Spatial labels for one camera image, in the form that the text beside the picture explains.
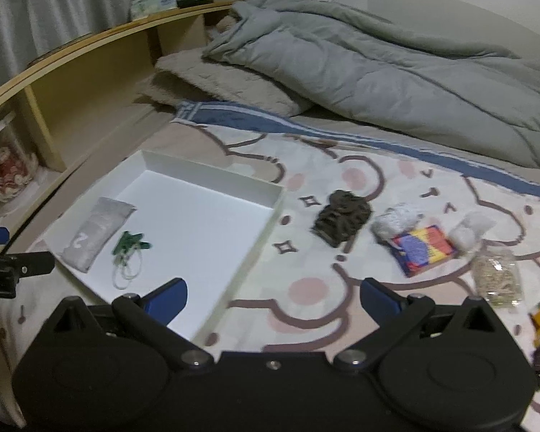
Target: transparent container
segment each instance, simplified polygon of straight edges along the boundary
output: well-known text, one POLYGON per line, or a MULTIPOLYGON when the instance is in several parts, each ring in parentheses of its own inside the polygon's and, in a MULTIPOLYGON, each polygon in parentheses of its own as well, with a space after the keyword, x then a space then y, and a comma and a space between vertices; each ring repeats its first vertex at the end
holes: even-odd
POLYGON ((505 245, 487 245, 474 258, 472 277, 476 291, 494 307, 512 307, 523 299, 520 271, 505 245))
POLYGON ((39 169, 35 146, 15 111, 0 109, 0 214, 12 210, 13 202, 35 179, 39 169))

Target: fluffy beige pillow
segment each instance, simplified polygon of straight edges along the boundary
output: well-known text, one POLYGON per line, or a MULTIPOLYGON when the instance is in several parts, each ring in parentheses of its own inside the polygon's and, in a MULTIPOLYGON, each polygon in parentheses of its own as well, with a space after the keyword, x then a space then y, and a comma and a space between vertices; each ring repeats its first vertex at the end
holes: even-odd
POLYGON ((177 105, 181 100, 178 91, 169 92, 167 88, 168 84, 174 88, 176 77, 214 99, 243 103, 284 117, 299 115, 313 105, 310 100, 280 83, 247 68, 202 59, 202 49, 179 51, 162 57, 156 63, 156 68, 158 71, 154 79, 145 84, 154 88, 144 89, 140 93, 169 105, 177 105))

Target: display box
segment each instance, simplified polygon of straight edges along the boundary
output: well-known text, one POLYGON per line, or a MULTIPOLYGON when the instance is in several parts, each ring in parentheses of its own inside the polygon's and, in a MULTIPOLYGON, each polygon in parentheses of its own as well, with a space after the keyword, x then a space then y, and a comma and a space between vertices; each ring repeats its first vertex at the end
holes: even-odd
POLYGON ((279 217, 283 189, 220 168, 139 151, 50 226, 44 240, 57 258, 102 196, 137 210, 87 273, 65 266, 108 303, 125 293, 145 296, 173 278, 183 278, 188 303, 168 326, 202 344, 258 258, 279 217), (112 283, 112 250, 126 230, 143 233, 152 248, 141 252, 139 276, 119 290, 112 283))

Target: clear plastic bag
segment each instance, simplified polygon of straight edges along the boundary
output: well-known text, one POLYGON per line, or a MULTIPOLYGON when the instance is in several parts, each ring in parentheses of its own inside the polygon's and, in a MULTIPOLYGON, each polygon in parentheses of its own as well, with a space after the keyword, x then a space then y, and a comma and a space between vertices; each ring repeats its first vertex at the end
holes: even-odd
POLYGON ((479 251, 472 277, 478 295, 494 307, 516 306, 523 299, 516 258, 505 245, 487 245, 479 251))

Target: triangular cutout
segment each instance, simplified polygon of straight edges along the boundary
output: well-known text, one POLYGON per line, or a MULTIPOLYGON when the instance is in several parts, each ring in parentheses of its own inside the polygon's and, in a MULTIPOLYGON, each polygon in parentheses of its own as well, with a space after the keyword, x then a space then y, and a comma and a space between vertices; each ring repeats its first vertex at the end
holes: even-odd
POLYGON ((56 333, 61 333, 64 331, 82 330, 85 327, 86 325, 81 319, 78 310, 74 307, 68 307, 56 324, 54 331, 56 333))
POLYGON ((494 331, 494 326, 484 313, 484 310, 482 310, 482 307, 474 307, 470 311, 464 322, 464 328, 488 332, 494 331))

